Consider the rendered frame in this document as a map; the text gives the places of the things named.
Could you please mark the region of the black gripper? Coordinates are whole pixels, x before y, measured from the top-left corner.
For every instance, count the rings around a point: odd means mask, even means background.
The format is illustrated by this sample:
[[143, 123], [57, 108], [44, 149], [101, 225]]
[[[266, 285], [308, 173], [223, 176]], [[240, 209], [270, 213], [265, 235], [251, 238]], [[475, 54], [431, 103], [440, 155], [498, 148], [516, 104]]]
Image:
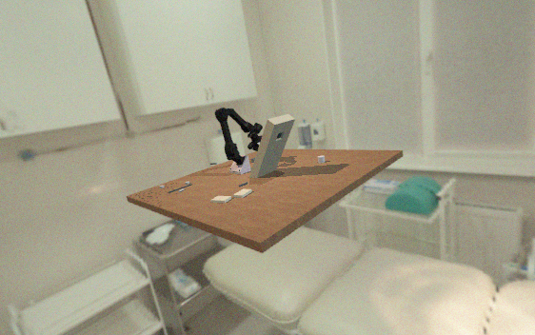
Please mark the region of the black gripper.
[[260, 143], [260, 142], [261, 142], [260, 136], [258, 136], [258, 139], [256, 139], [256, 140], [254, 140], [254, 141], [249, 143], [248, 149], [254, 149], [254, 150], [258, 151], [259, 145], [257, 143]]

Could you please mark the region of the cream rectangular block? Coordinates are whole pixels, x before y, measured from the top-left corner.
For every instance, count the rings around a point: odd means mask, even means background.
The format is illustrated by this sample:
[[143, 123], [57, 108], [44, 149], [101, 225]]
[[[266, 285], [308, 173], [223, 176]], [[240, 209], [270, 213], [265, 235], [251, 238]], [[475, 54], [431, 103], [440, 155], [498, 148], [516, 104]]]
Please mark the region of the cream rectangular block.
[[233, 197], [235, 198], [243, 198], [250, 194], [252, 192], [252, 189], [242, 189], [238, 191], [237, 193], [233, 194]]
[[211, 199], [212, 203], [226, 203], [231, 199], [231, 196], [216, 196], [215, 198]]

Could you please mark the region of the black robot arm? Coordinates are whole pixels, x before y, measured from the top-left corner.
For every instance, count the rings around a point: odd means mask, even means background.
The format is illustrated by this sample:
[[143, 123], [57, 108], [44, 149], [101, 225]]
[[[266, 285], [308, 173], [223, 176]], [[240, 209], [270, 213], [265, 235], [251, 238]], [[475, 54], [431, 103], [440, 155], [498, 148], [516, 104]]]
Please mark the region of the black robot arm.
[[228, 160], [233, 160], [236, 162], [236, 165], [242, 165], [245, 156], [239, 155], [239, 151], [237, 150], [237, 145], [232, 142], [230, 131], [228, 128], [228, 115], [241, 126], [241, 129], [244, 133], [249, 132], [248, 137], [251, 138], [252, 141], [258, 139], [258, 134], [262, 130], [262, 125], [255, 123], [254, 126], [246, 122], [239, 114], [237, 114], [233, 108], [220, 108], [215, 111], [215, 116], [217, 120], [220, 122], [224, 139], [225, 139], [225, 153], [227, 155]]

